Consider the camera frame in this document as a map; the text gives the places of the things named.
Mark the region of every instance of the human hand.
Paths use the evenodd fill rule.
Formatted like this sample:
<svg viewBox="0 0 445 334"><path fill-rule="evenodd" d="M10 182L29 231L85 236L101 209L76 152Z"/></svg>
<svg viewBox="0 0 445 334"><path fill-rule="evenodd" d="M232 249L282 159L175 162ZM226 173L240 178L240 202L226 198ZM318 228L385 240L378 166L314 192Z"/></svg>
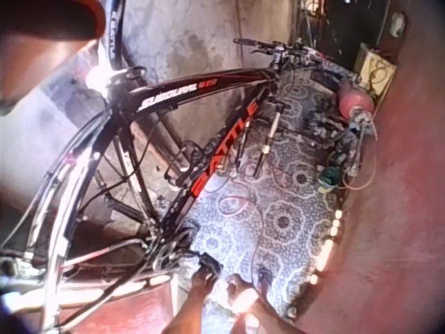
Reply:
<svg viewBox="0 0 445 334"><path fill-rule="evenodd" d="M229 283L229 286L227 287L227 293L229 294L229 298L232 301L234 301L241 292L250 288L254 288L254 285L252 283L247 283L237 273L230 275L227 278L227 283Z"/></svg>
<svg viewBox="0 0 445 334"><path fill-rule="evenodd" d="M192 287L189 294L196 295L204 300L213 290L217 275L207 268L201 267L192 275Z"/></svg>

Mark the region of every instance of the blue patterned floor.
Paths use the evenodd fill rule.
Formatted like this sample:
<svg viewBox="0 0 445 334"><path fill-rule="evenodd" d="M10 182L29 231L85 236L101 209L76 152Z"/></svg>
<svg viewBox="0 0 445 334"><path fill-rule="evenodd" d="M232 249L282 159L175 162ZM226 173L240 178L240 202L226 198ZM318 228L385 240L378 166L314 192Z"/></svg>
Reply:
<svg viewBox="0 0 445 334"><path fill-rule="evenodd" d="M304 114L323 107L328 95L316 89L309 73L287 73L282 99L292 106L282 118L290 129L302 129ZM273 108L264 107L273 117ZM336 196L322 195L314 187L317 178L315 152L296 134L279 134L254 180L254 164L267 128L254 127L237 176L213 176L189 217L201 225L193 248L206 251L224 265L203 315L203 333L228 333L227 287L223 278L239 273L256 279L261 267L273 273L268 300L284 315L314 268L322 238L332 220ZM195 262L187 262L180 284L187 289Z"/></svg>

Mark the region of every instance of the foot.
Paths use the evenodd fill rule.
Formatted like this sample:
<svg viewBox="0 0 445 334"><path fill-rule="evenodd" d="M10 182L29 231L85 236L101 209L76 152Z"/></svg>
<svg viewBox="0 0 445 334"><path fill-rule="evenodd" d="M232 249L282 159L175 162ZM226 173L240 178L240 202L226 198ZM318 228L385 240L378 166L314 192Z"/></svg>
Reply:
<svg viewBox="0 0 445 334"><path fill-rule="evenodd" d="M258 291L264 300L267 300L267 293L272 286L272 280L272 272L269 269L262 267L258 270Z"/></svg>

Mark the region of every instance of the black mountain bike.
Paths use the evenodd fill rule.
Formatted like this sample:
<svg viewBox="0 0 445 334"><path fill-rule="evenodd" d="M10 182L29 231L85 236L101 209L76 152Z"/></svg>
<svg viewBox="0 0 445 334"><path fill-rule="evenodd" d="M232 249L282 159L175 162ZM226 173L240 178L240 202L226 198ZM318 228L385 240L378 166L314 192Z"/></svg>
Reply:
<svg viewBox="0 0 445 334"><path fill-rule="evenodd" d="M108 80L106 110L85 124L67 145L54 167L46 174L29 208L14 231L0 245L3 262L1 286L8 291L19 292L16 311L41 310L41 331L68 331L80 321L112 299L130 293L150 289L167 282L179 266L180 259L197 256L202 266L219 274L221 266L206 253L190 250L197 229L183 224L183 219L193 205L218 164L228 154L238 137L236 161L243 155L243 146L251 120L263 102L276 105L276 116L261 151L255 174L261 170L278 126L280 115L287 105L273 97L279 86L279 74L288 65L293 68L322 66L324 60L316 51L302 45L290 47L280 42L271 44L255 40L235 39L235 43L255 47L273 57L270 68L237 69L214 72L165 83L126 89L126 82L142 77L143 67L122 68L122 18L125 0L110 0L106 4L107 28L101 41L107 64L113 70ZM150 200L144 177L140 170L149 140L141 157L137 157L130 132L130 124L151 113L162 117L178 106L225 90L246 87L245 97L230 113L225 126L203 148L187 142L180 152L188 150L188 168L171 168L165 173L169 183L179 189L176 199L160 218ZM124 172L122 179L111 186L105 184L97 170L108 146L113 145ZM86 200L86 192L92 180L101 189ZM110 191L127 183L138 209L112 197ZM125 239L103 249L76 258L67 258L74 230L88 205L99 196L106 196L112 208L140 223L146 231L133 239ZM35 265L35 250L42 238L42 226L56 202L56 215L50 227L49 247L44 265ZM32 217L31 229L24 254L18 255L6 248L10 238ZM82 262L110 253L128 245L139 246L143 256L137 264L123 272L104 279L100 273L85 279L71 278L76 266ZM82 307L64 321L59 321L61 308L79 304L65 293L87 292Z"/></svg>

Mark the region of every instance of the concrete wall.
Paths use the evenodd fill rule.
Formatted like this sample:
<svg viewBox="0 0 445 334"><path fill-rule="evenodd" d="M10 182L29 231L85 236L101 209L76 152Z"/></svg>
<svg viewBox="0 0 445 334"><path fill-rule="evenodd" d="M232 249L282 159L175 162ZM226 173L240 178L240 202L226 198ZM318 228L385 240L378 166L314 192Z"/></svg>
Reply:
<svg viewBox="0 0 445 334"><path fill-rule="evenodd" d="M434 3L406 8L408 35L376 118L375 180L348 198L343 242L300 320L308 333L429 333L445 311L445 27ZM371 174L372 145L358 182Z"/></svg>
<svg viewBox="0 0 445 334"><path fill-rule="evenodd" d="M76 126L41 88L0 118L0 190L3 200L27 206Z"/></svg>
<svg viewBox="0 0 445 334"><path fill-rule="evenodd" d="M149 83L241 67L236 37L287 41L291 0L127 0L124 43ZM266 65L250 57L247 66ZM236 95L223 93L182 106L168 122L180 139L204 145L224 124Z"/></svg>

